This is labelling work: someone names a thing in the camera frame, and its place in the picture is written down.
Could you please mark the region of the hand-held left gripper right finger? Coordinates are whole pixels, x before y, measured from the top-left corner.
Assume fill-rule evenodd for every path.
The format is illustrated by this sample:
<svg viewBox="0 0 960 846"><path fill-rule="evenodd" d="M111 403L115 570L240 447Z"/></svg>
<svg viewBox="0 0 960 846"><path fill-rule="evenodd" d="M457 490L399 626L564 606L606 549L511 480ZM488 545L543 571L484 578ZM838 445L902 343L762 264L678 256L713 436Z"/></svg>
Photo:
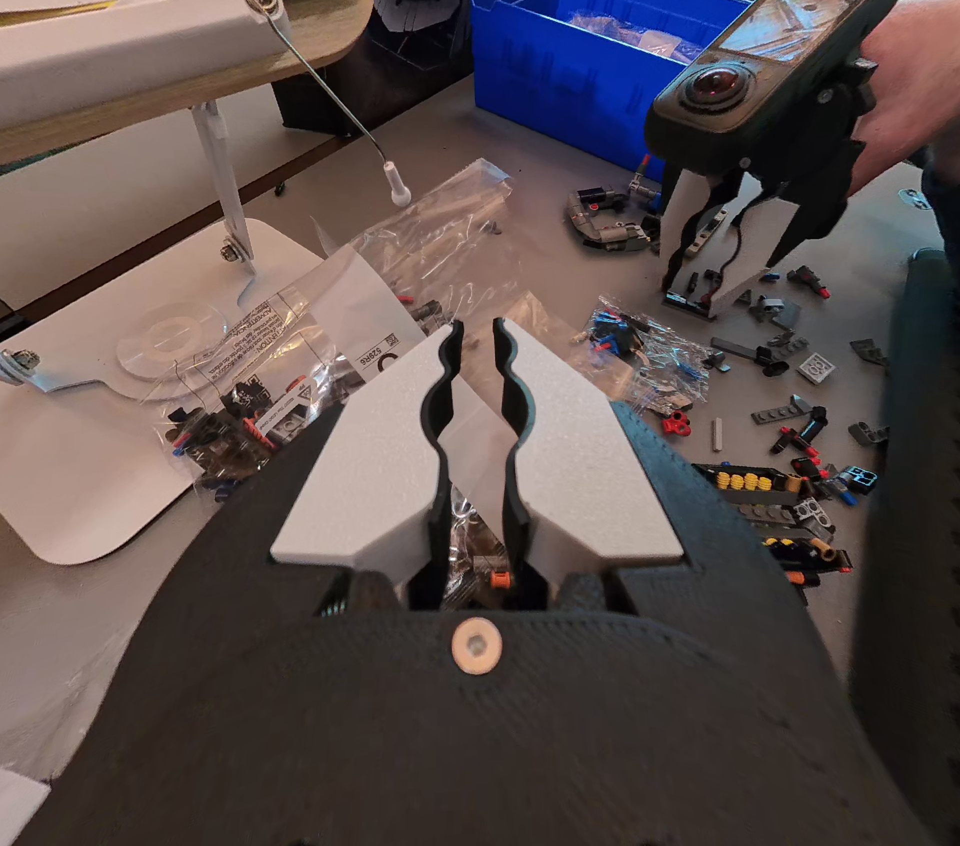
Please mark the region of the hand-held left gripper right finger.
<svg viewBox="0 0 960 846"><path fill-rule="evenodd" d="M610 398L512 319L493 321L505 465L505 608L547 608L585 576L599 603L621 570L674 568L683 546Z"/></svg>

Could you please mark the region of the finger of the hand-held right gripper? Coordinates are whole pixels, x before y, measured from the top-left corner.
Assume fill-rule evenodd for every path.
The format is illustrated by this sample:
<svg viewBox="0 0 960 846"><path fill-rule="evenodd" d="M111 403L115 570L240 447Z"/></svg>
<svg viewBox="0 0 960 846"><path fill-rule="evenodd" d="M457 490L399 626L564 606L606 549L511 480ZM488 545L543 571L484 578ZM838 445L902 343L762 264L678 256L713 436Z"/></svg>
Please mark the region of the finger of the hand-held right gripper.
<svg viewBox="0 0 960 846"><path fill-rule="evenodd" d="M734 254L724 264L720 286L708 302L708 319L717 319L770 271L772 256L796 216L799 205L788 200L762 200L737 217Z"/></svg>
<svg viewBox="0 0 960 846"><path fill-rule="evenodd" d="M673 288L696 238L700 219L713 215L720 208L719 204L711 203L714 192L723 186L724 180L722 175L703 176L689 169L682 169L678 173L661 216L661 294L666 295Z"/></svg>

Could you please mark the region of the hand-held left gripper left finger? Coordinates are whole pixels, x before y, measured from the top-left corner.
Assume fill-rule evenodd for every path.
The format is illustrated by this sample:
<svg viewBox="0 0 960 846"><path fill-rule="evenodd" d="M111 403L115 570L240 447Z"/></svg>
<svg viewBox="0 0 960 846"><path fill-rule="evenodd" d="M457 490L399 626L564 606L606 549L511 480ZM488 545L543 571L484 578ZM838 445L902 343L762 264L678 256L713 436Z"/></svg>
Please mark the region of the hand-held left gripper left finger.
<svg viewBox="0 0 960 846"><path fill-rule="evenodd" d="M439 442L454 415L464 325L423 339L350 397L270 547L274 562L409 584L441 607L450 566L451 482Z"/></svg>

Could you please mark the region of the black lego panel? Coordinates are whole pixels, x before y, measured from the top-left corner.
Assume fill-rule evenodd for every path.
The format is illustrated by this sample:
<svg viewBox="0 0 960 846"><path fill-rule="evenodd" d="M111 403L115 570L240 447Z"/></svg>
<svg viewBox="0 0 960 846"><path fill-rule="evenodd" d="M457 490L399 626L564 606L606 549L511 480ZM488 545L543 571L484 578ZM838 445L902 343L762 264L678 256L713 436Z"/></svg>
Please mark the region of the black lego panel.
<svg viewBox="0 0 960 846"><path fill-rule="evenodd" d="M719 309L713 308L713 294L706 293L701 298L667 291L663 294L662 303L673 310L686 312L702 321L713 322L721 314Z"/></svg>

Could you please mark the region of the clear crimped plastic bag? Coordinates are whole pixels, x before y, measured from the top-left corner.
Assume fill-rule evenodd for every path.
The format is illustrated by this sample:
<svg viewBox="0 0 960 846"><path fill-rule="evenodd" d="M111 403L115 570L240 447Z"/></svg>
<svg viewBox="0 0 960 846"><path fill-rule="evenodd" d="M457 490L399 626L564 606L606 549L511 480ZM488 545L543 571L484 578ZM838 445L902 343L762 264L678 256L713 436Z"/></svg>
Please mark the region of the clear crimped plastic bag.
<svg viewBox="0 0 960 846"><path fill-rule="evenodd" d="M349 246L426 335L453 320L478 330L524 294L511 193L508 174L479 158ZM501 234L486 233L491 220Z"/></svg>

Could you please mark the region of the blue orange lego subassembly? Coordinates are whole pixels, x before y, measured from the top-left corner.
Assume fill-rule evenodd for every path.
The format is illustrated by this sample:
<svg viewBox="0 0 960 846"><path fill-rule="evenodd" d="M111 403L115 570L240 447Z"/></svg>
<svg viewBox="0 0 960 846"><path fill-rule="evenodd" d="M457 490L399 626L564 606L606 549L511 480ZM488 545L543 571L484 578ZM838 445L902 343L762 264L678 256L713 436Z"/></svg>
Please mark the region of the blue orange lego subassembly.
<svg viewBox="0 0 960 846"><path fill-rule="evenodd" d="M654 201L661 195L661 184L646 176L652 156L646 154L630 180L628 193L630 202L645 208L653 209Z"/></svg>

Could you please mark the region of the partly built lego car chassis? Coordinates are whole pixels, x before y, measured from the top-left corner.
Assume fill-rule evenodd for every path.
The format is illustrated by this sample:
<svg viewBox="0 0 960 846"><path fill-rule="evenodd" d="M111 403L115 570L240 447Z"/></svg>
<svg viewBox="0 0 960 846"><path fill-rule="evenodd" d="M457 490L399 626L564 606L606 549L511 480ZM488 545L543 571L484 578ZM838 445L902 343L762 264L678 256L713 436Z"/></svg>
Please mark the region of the partly built lego car chassis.
<svg viewBox="0 0 960 846"><path fill-rule="evenodd" d="M830 468L811 476L727 462L694 463L692 468L752 527L801 600L807 589L821 586L823 576L853 572L854 563L836 543L836 527L823 503L855 504L856 498Z"/></svg>

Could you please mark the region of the large clear lego parts bag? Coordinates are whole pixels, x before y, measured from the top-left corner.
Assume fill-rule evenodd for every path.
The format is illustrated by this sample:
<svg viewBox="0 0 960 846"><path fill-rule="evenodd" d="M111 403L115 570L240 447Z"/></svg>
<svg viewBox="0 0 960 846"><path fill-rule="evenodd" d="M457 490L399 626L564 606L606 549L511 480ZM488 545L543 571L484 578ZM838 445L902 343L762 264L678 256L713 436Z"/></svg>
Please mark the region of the large clear lego parts bag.
<svg viewBox="0 0 960 846"><path fill-rule="evenodd" d="M162 404L174 408L157 431L197 492L223 504L309 426L450 322L438 300L407 305L358 252L342 247L231 329L199 333L197 351L179 351L158 384ZM497 465L510 435L462 378L453 380L452 403L453 419L438 437L451 482L441 605L497 608L515 581L484 516L500 517Z"/></svg>

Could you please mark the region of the scattered loose lego pieces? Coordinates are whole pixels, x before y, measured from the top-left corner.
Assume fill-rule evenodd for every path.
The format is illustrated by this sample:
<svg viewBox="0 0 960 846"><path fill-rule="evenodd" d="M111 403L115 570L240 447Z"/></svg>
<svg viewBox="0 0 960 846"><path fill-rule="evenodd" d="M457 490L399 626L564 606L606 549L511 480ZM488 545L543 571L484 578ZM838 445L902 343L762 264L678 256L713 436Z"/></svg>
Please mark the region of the scattered loose lego pieces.
<svg viewBox="0 0 960 846"><path fill-rule="evenodd" d="M831 298L830 291L810 266L801 265L788 271L787 280L794 285L811 290L821 299ZM783 376L792 370L802 379L816 386L823 384L834 374L836 370L834 364L817 352L811 351L795 367L790 365L791 356L806 353L809 348L808 340L799 336L795 329L800 311L795 302L767 294L759 294L754 300L752 290L745 291L737 302L746 304L748 311L757 322L777 326L781 332L766 344L756 348L740 347L714 337L711 340L714 354L706 360L708 365L719 370L722 365L726 365L725 362L721 362L719 355L729 354L750 360L753 364L760 366L762 374L768 379ZM873 339L851 340L849 347L858 360L883 368L884 371L889 369L888 357ZM807 422L801 429L787 424L787 420L803 417L807 417ZM811 477L819 470L829 469L822 463L820 453L815 446L817 437L828 425L829 412L826 407L811 404L803 396L793 394L786 404L756 410L750 414L750 419L757 426L777 425L779 432L769 452L771 456L779 456L787 449L795 450L798 458L791 460L792 471L805 472ZM864 448L885 446L888 438L886 427L874 428L862 421L853 423L848 428L848 433ZM879 483L879 476L875 472L857 466L846 466L839 471L832 471L831 474L843 480L854 497L870 495Z"/></svg>

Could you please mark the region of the person's right hand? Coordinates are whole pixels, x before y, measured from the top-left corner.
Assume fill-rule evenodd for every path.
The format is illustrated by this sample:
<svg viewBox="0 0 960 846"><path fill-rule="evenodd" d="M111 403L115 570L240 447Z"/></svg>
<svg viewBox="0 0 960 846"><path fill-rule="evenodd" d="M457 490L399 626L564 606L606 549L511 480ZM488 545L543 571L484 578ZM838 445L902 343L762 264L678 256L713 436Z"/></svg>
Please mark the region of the person's right hand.
<svg viewBox="0 0 960 846"><path fill-rule="evenodd" d="M862 44L876 63L875 97L854 138L866 145L851 175L852 196L908 155L929 146L948 187L959 183L959 0L901 0Z"/></svg>

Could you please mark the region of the crumpled clear plastic bag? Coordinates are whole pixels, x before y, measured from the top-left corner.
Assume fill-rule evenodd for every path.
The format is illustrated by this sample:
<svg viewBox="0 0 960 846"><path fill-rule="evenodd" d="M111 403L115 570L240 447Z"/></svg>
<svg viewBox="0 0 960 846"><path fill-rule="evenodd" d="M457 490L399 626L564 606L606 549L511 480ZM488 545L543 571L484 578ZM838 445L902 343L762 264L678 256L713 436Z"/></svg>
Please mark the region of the crumpled clear plastic bag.
<svg viewBox="0 0 960 846"><path fill-rule="evenodd" d="M594 35L638 48L660 58L672 59L683 65L691 64L704 49L680 36L624 22L611 15L575 12L567 22Z"/></svg>

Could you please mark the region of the blue plastic bin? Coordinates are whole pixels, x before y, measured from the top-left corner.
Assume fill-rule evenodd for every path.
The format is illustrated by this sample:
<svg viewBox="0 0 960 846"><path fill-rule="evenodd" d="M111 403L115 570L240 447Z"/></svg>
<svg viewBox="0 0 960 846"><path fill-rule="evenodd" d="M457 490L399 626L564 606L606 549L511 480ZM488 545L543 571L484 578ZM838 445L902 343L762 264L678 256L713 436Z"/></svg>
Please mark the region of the blue plastic bin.
<svg viewBox="0 0 960 846"><path fill-rule="evenodd" d="M652 101L686 68L574 24L614 20L703 49L747 0L470 0L476 106L630 171Z"/></svg>

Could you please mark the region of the clear round plastic disc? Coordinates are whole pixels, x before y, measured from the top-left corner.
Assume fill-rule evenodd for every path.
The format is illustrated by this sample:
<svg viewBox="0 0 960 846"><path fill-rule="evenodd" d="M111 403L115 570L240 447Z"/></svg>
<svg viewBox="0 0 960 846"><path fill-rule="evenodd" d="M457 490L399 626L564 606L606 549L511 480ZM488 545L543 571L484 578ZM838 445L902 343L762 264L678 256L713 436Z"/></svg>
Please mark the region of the clear round plastic disc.
<svg viewBox="0 0 960 846"><path fill-rule="evenodd" d="M119 365L140 380L159 380L174 365L216 348L228 331L226 317L197 300L149 309L116 343Z"/></svg>

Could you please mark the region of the dark perforated pad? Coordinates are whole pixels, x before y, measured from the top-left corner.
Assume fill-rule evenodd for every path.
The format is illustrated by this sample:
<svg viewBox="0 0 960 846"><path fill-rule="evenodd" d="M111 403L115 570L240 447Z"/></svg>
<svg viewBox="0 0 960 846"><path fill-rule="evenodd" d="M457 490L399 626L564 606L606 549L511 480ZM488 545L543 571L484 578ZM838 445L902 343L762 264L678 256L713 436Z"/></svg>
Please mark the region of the dark perforated pad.
<svg viewBox="0 0 960 846"><path fill-rule="evenodd" d="M958 291L941 251L910 258L891 345L849 691L914 814L958 844Z"/></svg>

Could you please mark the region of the white wooden book stand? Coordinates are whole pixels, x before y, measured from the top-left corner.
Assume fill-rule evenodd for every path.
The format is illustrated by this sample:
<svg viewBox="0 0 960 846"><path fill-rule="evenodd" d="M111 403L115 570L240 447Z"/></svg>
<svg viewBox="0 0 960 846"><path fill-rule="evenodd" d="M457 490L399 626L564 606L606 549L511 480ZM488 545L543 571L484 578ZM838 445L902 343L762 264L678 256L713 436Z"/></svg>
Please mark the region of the white wooden book stand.
<svg viewBox="0 0 960 846"><path fill-rule="evenodd" d="M192 484L162 458L162 379L116 343L149 310L197 301L229 331L320 259L248 228L217 101L344 56L373 0L122 0L2 28L2 159L189 109L222 222L2 339L2 517L38 559L73 567L131 540Z"/></svg>

